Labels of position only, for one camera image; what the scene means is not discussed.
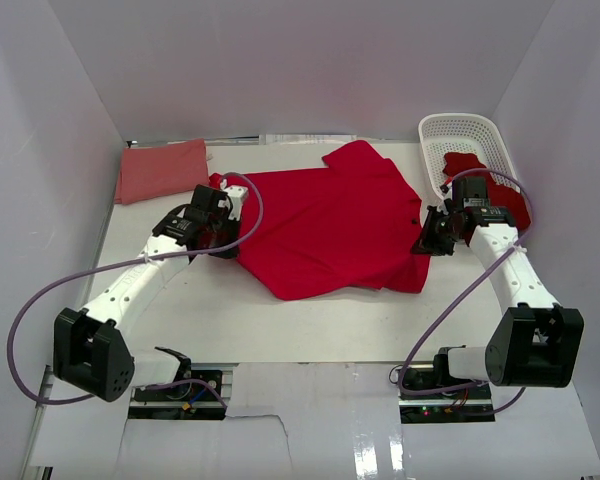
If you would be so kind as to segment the bright red t shirt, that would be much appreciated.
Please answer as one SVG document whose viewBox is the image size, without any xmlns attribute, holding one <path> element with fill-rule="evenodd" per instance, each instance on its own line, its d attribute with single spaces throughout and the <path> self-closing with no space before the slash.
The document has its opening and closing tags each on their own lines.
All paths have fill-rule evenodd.
<svg viewBox="0 0 600 480">
<path fill-rule="evenodd" d="M 422 201 L 394 162 L 356 140 L 323 156 L 321 168 L 232 176 L 256 187 L 242 210 L 252 235 L 238 263 L 281 300 L 345 287 L 418 294 L 429 257 L 411 248 Z"/>
</svg>

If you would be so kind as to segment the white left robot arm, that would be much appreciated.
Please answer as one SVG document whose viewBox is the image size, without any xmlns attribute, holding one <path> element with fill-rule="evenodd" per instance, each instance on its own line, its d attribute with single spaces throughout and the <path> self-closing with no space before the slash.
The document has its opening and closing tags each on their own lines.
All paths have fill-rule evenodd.
<svg viewBox="0 0 600 480">
<path fill-rule="evenodd" d="M 152 230 L 140 263 L 126 268 L 80 310 L 63 309 L 54 322 L 53 374 L 107 402 L 130 388 L 157 385 L 179 399 L 191 387 L 191 360 L 167 347 L 132 352 L 131 331 L 154 298 L 194 259 L 188 251 L 224 247 L 238 239 L 240 216 L 226 207 L 205 212 L 177 207 Z"/>
</svg>

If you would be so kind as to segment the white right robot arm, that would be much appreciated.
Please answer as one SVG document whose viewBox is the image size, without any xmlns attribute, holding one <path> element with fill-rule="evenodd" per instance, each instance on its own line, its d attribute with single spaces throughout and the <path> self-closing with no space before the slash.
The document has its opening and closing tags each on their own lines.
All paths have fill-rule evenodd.
<svg viewBox="0 0 600 480">
<path fill-rule="evenodd" d="M 564 388 L 578 356 L 584 319 L 546 289 L 520 246 L 513 217 L 503 208 L 471 207 L 445 213 L 434 206 L 413 247 L 416 254 L 451 255 L 467 244 L 485 268 L 502 318 L 486 345 L 445 347 L 433 390 L 452 399 L 468 380 L 496 386 Z"/>
</svg>

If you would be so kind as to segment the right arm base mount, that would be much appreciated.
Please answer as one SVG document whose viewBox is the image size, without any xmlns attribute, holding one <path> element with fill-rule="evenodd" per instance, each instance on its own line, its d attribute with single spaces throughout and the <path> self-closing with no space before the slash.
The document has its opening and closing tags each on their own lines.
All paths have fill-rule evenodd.
<svg viewBox="0 0 600 480">
<path fill-rule="evenodd" d="M 423 390 L 441 388 L 432 363 L 417 363 L 405 374 L 405 388 Z M 459 424 L 494 422 L 491 389 L 482 385 L 474 389 L 430 395 L 399 394 L 399 413 L 403 425 Z"/>
</svg>

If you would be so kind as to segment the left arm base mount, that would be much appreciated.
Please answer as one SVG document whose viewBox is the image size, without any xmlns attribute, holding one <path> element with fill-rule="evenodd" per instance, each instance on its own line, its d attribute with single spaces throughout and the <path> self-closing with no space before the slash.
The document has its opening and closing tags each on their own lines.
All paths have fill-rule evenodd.
<svg viewBox="0 0 600 480">
<path fill-rule="evenodd" d="M 230 366 L 196 367 L 191 378 L 204 381 L 228 404 L 232 387 Z M 225 408 L 206 387 L 198 383 L 168 390 L 135 390 L 127 417 L 130 420 L 221 421 Z"/>
</svg>

